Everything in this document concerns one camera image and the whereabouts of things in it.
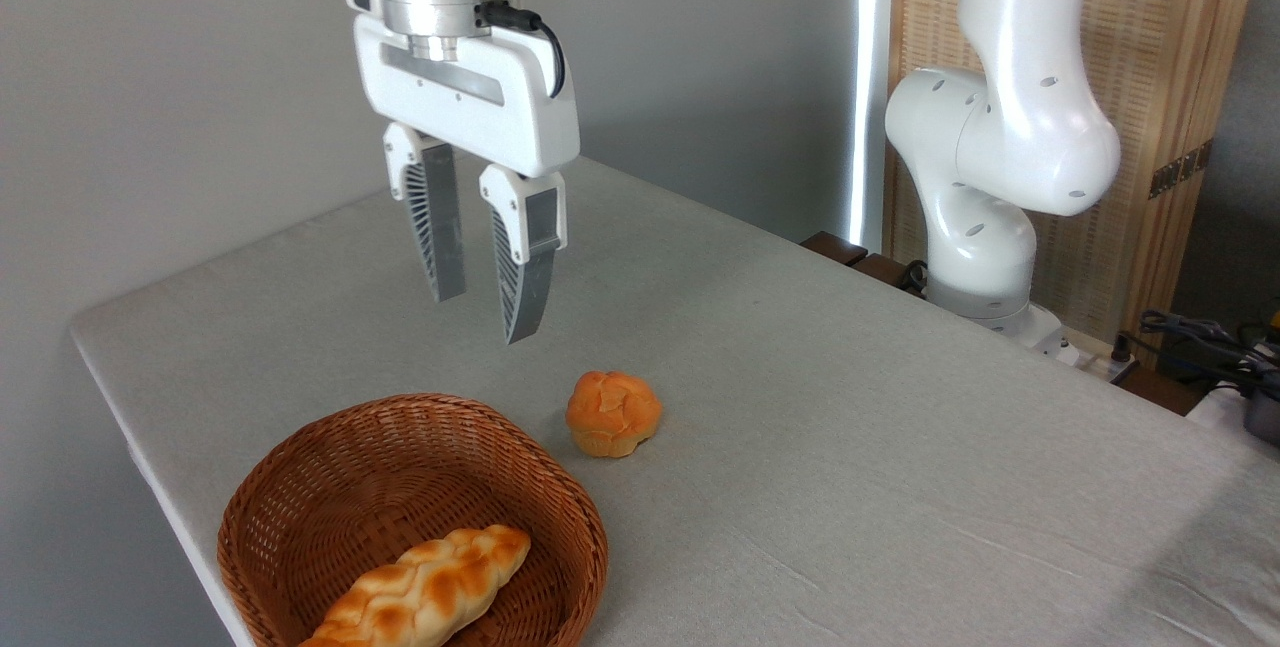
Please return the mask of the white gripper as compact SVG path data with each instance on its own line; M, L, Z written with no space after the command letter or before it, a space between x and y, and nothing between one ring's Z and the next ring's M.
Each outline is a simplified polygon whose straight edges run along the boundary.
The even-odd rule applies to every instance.
M518 0L346 1L356 13L364 92L392 122L383 135L390 193L408 210L433 297L466 291L452 143L495 163L479 186L492 215L503 333L507 343L527 338L567 245L564 179L550 173L580 152L562 47Z

